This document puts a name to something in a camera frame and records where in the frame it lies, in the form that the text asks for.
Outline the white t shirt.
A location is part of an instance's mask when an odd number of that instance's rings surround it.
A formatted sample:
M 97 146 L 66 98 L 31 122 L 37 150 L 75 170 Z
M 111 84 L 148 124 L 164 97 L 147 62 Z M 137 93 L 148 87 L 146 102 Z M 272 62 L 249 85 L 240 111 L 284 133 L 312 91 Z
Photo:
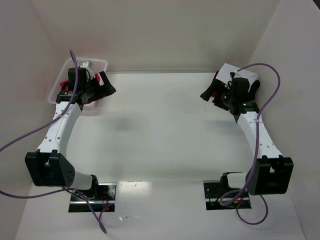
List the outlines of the white t shirt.
M 238 71 L 238 69 L 239 69 L 239 67 L 236 67 L 236 66 L 228 64 L 228 63 L 224 63 L 223 66 L 218 71 L 216 79 L 227 84 L 229 81 L 232 80 L 231 73 L 235 73 L 234 76 L 237 78 L 248 79 L 250 87 L 252 86 L 252 84 L 255 81 L 259 80 L 259 77 L 256 73 L 251 72 L 246 69 Z

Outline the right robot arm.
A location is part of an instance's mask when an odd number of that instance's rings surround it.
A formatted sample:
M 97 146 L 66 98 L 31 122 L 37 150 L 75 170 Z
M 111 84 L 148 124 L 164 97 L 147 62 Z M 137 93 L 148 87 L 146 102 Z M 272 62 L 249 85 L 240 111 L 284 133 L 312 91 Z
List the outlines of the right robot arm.
M 251 195 L 285 194 L 294 168 L 293 160 L 285 157 L 273 143 L 262 119 L 262 110 L 255 97 L 260 81 L 250 83 L 248 78 L 234 72 L 230 80 L 216 76 L 200 97 L 227 112 L 244 132 L 252 149 L 253 164 L 245 177 L 245 188 Z

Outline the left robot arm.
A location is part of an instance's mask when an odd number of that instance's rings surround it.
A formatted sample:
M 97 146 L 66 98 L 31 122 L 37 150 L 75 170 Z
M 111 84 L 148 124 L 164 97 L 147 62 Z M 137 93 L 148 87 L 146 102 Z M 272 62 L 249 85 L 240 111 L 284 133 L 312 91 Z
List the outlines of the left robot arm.
M 106 73 L 93 73 L 89 67 L 69 68 L 68 78 L 56 97 L 54 123 L 36 151 L 28 152 L 25 164 L 35 186 L 73 188 L 87 198 L 98 195 L 98 178 L 77 172 L 67 159 L 73 127 L 84 105 L 116 92 Z

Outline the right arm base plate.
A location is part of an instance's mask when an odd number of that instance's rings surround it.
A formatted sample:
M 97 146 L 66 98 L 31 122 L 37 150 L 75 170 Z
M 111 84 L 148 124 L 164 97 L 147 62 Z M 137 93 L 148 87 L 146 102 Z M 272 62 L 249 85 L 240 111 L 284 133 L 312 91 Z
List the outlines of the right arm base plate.
M 220 202 L 219 202 L 221 196 L 226 192 L 234 190 L 234 188 L 231 188 L 229 186 L 222 184 L 219 180 L 204 181 L 203 188 L 204 188 L 205 205 L 206 205 L 207 211 L 235 210 L 238 204 L 241 204 L 239 206 L 239 209 L 252 208 L 249 194 L 246 191 L 241 195 L 241 197 L 235 200 L 232 204 L 228 206 L 222 206 L 220 205 Z

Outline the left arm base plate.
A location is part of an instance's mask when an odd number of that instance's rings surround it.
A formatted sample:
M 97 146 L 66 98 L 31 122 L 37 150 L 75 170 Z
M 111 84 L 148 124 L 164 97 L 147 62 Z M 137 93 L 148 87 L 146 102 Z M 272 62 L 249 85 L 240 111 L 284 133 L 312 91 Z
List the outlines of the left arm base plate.
M 95 190 L 80 190 L 88 200 L 91 208 L 95 213 L 115 211 L 117 184 L 112 183 L 99 183 Z M 84 197 L 79 193 L 73 191 L 70 197 L 68 212 L 69 213 L 88 213 L 90 208 L 87 205 Z

